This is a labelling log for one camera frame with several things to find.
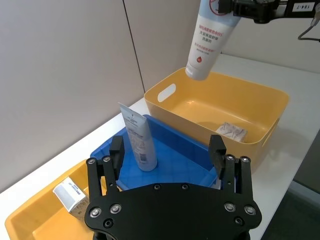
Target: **yellow plastic basket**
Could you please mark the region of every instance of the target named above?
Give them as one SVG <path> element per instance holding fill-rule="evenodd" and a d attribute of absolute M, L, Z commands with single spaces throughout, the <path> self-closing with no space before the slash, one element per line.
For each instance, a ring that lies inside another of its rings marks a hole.
<path fill-rule="evenodd" d="M 88 194 L 86 161 L 82 161 L 54 182 L 31 197 L 5 221 L 11 240 L 92 240 L 93 232 L 63 207 L 52 192 L 54 187 L 70 177 Z M 105 178 L 101 178 L 102 192 L 106 192 Z"/>
<path fill-rule="evenodd" d="M 205 145 L 224 122 L 246 129 L 244 142 L 222 138 L 228 153 L 250 157 L 253 167 L 289 101 L 281 90 L 215 72 L 196 81 L 185 68 L 149 89 L 144 98 L 153 117 Z"/>

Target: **toothpaste tube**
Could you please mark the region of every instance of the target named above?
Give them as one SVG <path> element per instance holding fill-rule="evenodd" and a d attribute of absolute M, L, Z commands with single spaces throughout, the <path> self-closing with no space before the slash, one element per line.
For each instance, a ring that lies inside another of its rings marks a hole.
<path fill-rule="evenodd" d="M 222 47 L 240 20 L 233 13 L 218 13 L 219 0 L 201 0 L 185 73 L 205 80 Z"/>
<path fill-rule="evenodd" d="M 158 161 L 147 118 L 119 104 L 134 158 L 142 171 L 149 172 L 157 166 Z"/>

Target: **white box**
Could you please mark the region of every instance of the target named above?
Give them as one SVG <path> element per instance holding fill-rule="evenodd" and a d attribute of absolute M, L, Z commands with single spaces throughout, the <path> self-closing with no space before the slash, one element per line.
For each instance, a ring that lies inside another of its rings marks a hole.
<path fill-rule="evenodd" d="M 79 220 L 84 220 L 89 205 L 89 198 L 70 177 L 67 177 L 59 183 L 53 189 L 53 193 L 57 196 L 68 213 Z"/>

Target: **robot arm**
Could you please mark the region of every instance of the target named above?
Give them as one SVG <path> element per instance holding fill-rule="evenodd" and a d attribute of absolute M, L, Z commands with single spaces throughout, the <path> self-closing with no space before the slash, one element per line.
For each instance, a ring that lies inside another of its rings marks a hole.
<path fill-rule="evenodd" d="M 318 38 L 303 37 L 320 20 L 320 0 L 219 0 L 218 12 L 233 12 L 234 16 L 253 19 L 256 24 L 281 18 L 313 18 L 298 39 L 320 42 Z"/>
<path fill-rule="evenodd" d="M 114 136 L 110 155 L 86 161 L 90 204 L 84 220 L 92 239 L 250 240 L 249 230 L 262 220 L 253 199 L 251 160 L 226 152 L 221 136 L 211 135 L 209 154 L 221 189 L 154 183 L 120 192 L 116 180 L 125 148 L 123 137 Z"/>

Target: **screw head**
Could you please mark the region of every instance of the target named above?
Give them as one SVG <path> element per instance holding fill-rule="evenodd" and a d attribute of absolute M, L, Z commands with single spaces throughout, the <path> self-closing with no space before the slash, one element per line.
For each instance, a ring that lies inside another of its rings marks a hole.
<path fill-rule="evenodd" d="M 249 214 L 249 215 L 256 215 L 256 213 L 257 213 L 256 210 L 252 206 L 245 206 L 244 211 L 246 214 Z"/>
<path fill-rule="evenodd" d="M 105 156 L 103 159 L 102 159 L 102 161 L 104 161 L 104 162 L 109 162 L 110 161 L 110 157 L 109 156 Z"/>
<path fill-rule="evenodd" d="M 227 210 L 228 212 L 234 212 L 236 210 L 236 206 L 234 204 L 232 204 L 231 202 L 226 202 L 224 204 L 224 208 L 225 210 Z"/>
<path fill-rule="evenodd" d="M 94 164 L 96 162 L 96 160 L 94 160 L 93 158 L 91 158 L 89 161 L 88 161 L 88 164 Z"/>
<path fill-rule="evenodd" d="M 242 160 L 244 163 L 248 163 L 248 162 L 249 162 L 249 158 L 247 158 L 247 157 L 243 157 L 241 160 Z"/>
<path fill-rule="evenodd" d="M 104 221 L 103 226 L 106 229 L 111 228 L 114 225 L 114 221 L 112 220 L 112 218 L 108 218 L 107 220 Z"/>
<path fill-rule="evenodd" d="M 99 215 L 101 214 L 101 209 L 99 208 L 99 207 L 95 207 L 94 209 L 92 209 L 91 211 L 90 211 L 90 217 L 91 218 L 96 218 L 96 217 L 98 217 Z"/>
<path fill-rule="evenodd" d="M 111 207 L 110 207 L 110 213 L 112 214 L 117 214 L 121 211 L 121 205 L 120 204 L 113 204 Z"/>
<path fill-rule="evenodd" d="M 243 226 L 243 225 L 244 225 L 244 221 L 243 221 L 242 218 L 239 217 L 239 216 L 237 216 L 237 217 L 234 219 L 234 222 L 235 222 L 235 224 L 240 225 L 240 226 Z"/>
<path fill-rule="evenodd" d="M 234 157 L 233 157 L 233 156 L 231 156 L 231 155 L 228 155 L 228 156 L 226 156 L 226 159 L 228 159 L 228 160 L 233 160 L 233 159 L 234 159 Z"/>
<path fill-rule="evenodd" d="M 154 186 L 153 186 L 153 189 L 154 190 L 159 190 L 161 188 L 161 186 L 159 185 L 159 184 L 155 184 Z"/>
<path fill-rule="evenodd" d="M 187 190 L 189 188 L 188 184 L 182 184 L 181 186 L 182 190 Z"/>

